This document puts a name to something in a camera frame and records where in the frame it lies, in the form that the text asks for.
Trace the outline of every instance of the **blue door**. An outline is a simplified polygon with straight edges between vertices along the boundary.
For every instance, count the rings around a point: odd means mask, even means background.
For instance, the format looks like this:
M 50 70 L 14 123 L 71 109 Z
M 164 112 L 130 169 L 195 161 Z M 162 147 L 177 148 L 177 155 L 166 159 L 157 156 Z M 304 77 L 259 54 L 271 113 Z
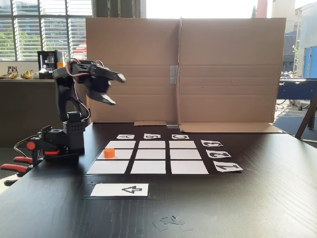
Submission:
M 304 68 L 303 68 L 303 78 L 308 78 L 308 64 L 309 60 L 311 59 L 311 48 L 305 49 L 305 56 L 304 56 Z
M 309 78 L 317 78 L 317 46 L 312 48 Z
M 317 78 L 317 46 L 305 49 L 304 78 Z

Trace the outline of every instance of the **cardboard flap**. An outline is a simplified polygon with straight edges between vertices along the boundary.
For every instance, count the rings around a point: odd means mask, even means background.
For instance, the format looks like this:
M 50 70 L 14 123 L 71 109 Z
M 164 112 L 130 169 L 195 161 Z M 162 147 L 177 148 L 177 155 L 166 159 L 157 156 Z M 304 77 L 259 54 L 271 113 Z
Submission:
M 87 18 L 87 57 L 122 73 L 109 106 L 90 100 L 92 122 L 176 121 L 179 19 Z
M 280 65 L 286 18 L 184 19 L 181 65 Z
M 179 19 L 86 18 L 87 58 L 105 65 L 178 65 Z
M 281 130 L 268 123 L 182 123 L 179 126 L 183 132 L 196 133 L 278 133 Z
M 273 122 L 285 22 L 182 19 L 178 123 Z
M 134 122 L 135 126 L 140 125 L 166 125 L 165 121 L 136 121 Z

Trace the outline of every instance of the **table surface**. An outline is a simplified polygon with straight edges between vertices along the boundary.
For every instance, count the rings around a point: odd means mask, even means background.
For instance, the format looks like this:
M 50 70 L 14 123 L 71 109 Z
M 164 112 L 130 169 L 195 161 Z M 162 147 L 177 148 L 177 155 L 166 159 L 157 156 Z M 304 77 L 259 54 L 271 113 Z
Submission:
M 189 133 L 210 173 L 206 176 L 85 175 L 118 134 L 161 134 L 178 129 L 94 123 L 86 128 L 77 166 L 42 162 L 0 196 L 3 238 L 316 238 L 317 150 L 288 134 Z M 215 140 L 244 170 L 218 172 L 200 140 Z M 228 162 L 228 158 L 217 159 Z M 150 198 L 92 199 L 96 183 L 149 183 Z M 152 224 L 176 215 L 159 232 Z

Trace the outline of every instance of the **robotic arm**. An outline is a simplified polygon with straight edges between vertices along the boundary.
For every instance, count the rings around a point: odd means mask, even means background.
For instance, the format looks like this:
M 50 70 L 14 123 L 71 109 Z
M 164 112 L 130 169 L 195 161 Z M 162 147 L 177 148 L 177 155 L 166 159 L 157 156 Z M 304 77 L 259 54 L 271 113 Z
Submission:
M 53 71 L 56 86 L 56 106 L 63 129 L 44 127 L 38 136 L 27 138 L 27 148 L 32 151 L 33 166 L 39 163 L 38 154 L 43 153 L 45 160 L 63 161 L 78 159 L 84 150 L 84 121 L 90 117 L 87 107 L 80 101 L 75 82 L 83 84 L 89 98 L 115 105 L 106 93 L 112 80 L 124 83 L 122 74 L 104 67 L 101 61 L 72 61 L 64 68 Z M 77 112 L 67 112 L 66 104 L 71 101 Z
M 67 121 L 66 103 L 71 101 L 81 114 L 81 120 L 90 117 L 88 109 L 77 96 L 75 82 L 83 84 L 87 96 L 95 101 L 108 105 L 115 105 L 106 93 L 111 85 L 111 80 L 125 82 L 121 73 L 111 71 L 103 66 L 100 61 L 72 61 L 64 68 L 53 71 L 56 86 L 56 106 L 61 121 Z

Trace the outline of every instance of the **white paper square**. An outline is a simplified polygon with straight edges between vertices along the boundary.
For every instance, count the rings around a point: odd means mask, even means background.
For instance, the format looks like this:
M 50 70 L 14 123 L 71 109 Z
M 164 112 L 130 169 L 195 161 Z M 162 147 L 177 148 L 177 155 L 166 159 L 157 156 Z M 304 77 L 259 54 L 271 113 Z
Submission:
M 113 158 L 105 158 L 104 152 L 102 151 L 101 154 L 97 157 L 97 160 L 106 159 L 106 160 L 129 160 L 131 159 L 133 150 L 114 150 L 114 157 Z
M 229 158 L 231 155 L 225 151 L 206 150 L 208 156 L 213 159 Z
M 231 172 L 231 171 L 240 171 L 243 170 L 240 166 L 235 163 L 225 163 L 225 162 L 213 162 L 216 169 L 220 172 Z
M 171 160 L 201 160 L 198 150 L 169 150 Z
M 169 147 L 171 149 L 182 149 L 182 148 L 189 148 L 189 149 L 196 149 L 196 145 L 192 140 L 170 140 Z
M 201 140 L 203 146 L 206 147 L 215 147 L 215 146 L 222 146 L 222 144 L 219 141 L 212 141 L 212 140 Z
M 127 160 L 95 161 L 87 174 L 124 174 L 128 163 Z
M 135 140 L 112 140 L 106 146 L 106 148 L 114 149 L 133 149 L 135 145 Z
M 207 175 L 203 161 L 171 161 L 172 174 L 176 175 Z
M 158 134 L 144 134 L 144 139 L 159 139 L 160 135 Z
M 165 160 L 165 150 L 164 149 L 138 149 L 136 160 Z
M 148 196 L 148 183 L 98 183 L 90 196 Z
M 139 148 L 161 148 L 165 149 L 165 141 L 163 140 L 141 140 L 139 143 Z
M 117 139 L 122 139 L 122 140 L 134 139 L 134 135 L 118 135 Z
M 165 160 L 135 160 L 131 170 L 132 174 L 166 174 Z
M 188 135 L 172 135 L 172 139 L 179 140 L 179 139 L 189 139 Z

